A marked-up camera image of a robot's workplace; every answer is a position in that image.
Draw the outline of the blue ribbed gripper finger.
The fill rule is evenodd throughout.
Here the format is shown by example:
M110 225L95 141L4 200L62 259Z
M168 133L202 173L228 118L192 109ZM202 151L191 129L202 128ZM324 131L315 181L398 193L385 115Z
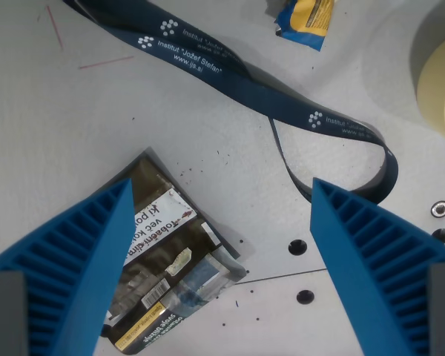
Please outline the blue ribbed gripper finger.
M445 245L410 222L314 179L310 231L365 355L428 355L427 272Z
M0 271L24 275L30 355L93 354L133 237L124 179L0 253Z

